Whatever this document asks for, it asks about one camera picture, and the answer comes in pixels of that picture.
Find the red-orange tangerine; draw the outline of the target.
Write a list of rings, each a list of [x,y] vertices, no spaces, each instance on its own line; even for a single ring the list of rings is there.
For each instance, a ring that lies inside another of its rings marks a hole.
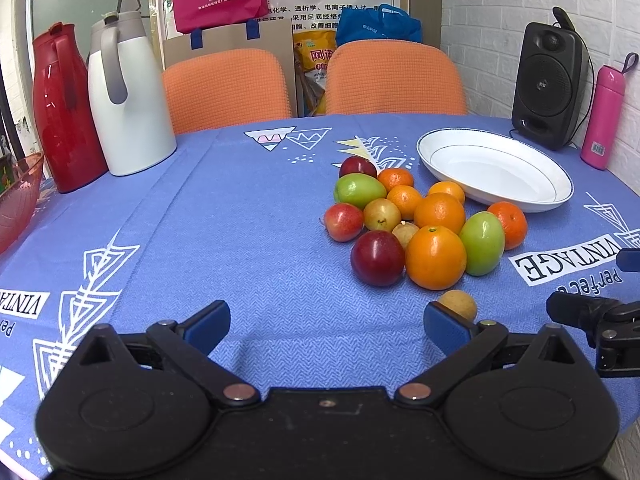
[[[524,243],[528,232],[528,223],[523,211],[510,202],[498,202],[488,207],[500,221],[504,232],[504,249],[518,248]]]

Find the large green mango apple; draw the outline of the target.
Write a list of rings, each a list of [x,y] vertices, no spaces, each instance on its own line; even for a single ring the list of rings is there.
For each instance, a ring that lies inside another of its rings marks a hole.
[[[367,174],[346,174],[340,177],[334,188],[334,200],[363,209],[372,200],[385,198],[387,190],[382,183]]]

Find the dark red plum front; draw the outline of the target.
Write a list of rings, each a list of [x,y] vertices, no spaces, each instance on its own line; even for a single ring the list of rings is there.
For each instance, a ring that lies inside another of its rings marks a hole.
[[[350,253],[350,264],[363,283],[392,286],[404,273],[405,251],[392,233],[369,231],[356,240]]]

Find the dark red plum back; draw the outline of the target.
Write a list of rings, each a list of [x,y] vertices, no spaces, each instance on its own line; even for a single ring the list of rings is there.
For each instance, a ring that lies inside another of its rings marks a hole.
[[[354,155],[346,158],[340,167],[340,177],[345,177],[348,174],[366,174],[376,179],[378,170],[369,159]]]

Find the pink glass bowl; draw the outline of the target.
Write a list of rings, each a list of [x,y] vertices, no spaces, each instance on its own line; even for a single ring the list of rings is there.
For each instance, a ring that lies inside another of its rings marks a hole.
[[[30,154],[21,160],[1,157],[1,240],[5,252],[25,231],[40,195],[44,156]]]

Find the large orange front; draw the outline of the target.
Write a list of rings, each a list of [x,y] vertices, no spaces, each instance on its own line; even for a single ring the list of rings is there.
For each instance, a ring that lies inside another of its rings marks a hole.
[[[410,280],[435,292],[457,284],[466,268],[462,240],[444,226],[421,228],[410,240],[405,255]]]

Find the pink-red plum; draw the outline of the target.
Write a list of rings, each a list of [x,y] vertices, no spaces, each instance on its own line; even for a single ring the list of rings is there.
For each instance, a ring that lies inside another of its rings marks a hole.
[[[332,240],[339,243],[349,242],[363,229],[363,212],[349,203],[335,204],[324,214],[323,224]]]

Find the red thermos jug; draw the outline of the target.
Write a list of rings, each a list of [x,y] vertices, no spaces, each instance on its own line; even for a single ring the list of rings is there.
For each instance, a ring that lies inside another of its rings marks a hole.
[[[73,192],[107,172],[75,26],[51,25],[34,40],[34,51],[32,105],[37,132],[58,192]]]

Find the blue plastic bag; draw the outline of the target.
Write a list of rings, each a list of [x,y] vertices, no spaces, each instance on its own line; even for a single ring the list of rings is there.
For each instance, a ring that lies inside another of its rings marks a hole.
[[[358,40],[423,41],[422,24],[406,11],[387,3],[377,8],[345,8],[337,23],[337,47]]]

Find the small green apple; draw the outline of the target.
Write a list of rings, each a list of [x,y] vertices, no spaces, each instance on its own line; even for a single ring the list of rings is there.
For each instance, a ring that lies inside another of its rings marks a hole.
[[[459,234],[466,251],[465,272],[472,276],[486,275],[498,266],[504,252],[503,226],[489,211],[473,214]]]

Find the dark red plum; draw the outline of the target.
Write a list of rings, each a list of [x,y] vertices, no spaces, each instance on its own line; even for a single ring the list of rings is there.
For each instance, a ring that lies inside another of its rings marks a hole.
[[[405,251],[392,233],[369,231],[356,240],[350,253],[350,264],[363,283],[392,286],[404,273]]]
[[[346,158],[340,167],[340,177],[345,177],[348,174],[366,174],[376,179],[378,170],[369,159],[354,155]]]

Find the large orange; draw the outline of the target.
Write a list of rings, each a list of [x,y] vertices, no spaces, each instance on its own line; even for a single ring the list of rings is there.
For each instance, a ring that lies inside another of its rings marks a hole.
[[[466,268],[462,240],[444,226],[421,228],[410,240],[405,255],[410,280],[435,292],[457,284]]]
[[[434,193],[423,197],[413,213],[413,223],[419,228],[443,226],[454,234],[460,233],[465,220],[462,203],[446,193]]]

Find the left orange chair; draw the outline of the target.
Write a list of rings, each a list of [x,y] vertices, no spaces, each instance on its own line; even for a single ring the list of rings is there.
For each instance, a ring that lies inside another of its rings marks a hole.
[[[260,49],[206,54],[163,71],[174,133],[270,122],[292,116],[278,59]]]

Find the small orange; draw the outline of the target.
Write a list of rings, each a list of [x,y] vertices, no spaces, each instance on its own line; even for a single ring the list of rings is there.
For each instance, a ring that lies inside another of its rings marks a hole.
[[[465,192],[463,188],[454,181],[439,181],[433,184],[427,195],[448,194],[454,197],[461,205],[465,204]]]
[[[386,198],[398,208],[402,220],[412,221],[423,196],[413,186],[396,185],[390,189]]]

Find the brown longan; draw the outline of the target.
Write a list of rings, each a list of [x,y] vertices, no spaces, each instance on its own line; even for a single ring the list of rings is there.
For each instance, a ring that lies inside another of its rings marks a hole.
[[[393,228],[392,234],[398,239],[402,248],[406,249],[410,240],[416,235],[419,228],[411,222],[400,222],[398,226]]]
[[[469,322],[473,323],[477,316],[477,305],[474,298],[459,289],[447,290],[437,301],[447,309],[454,311]]]

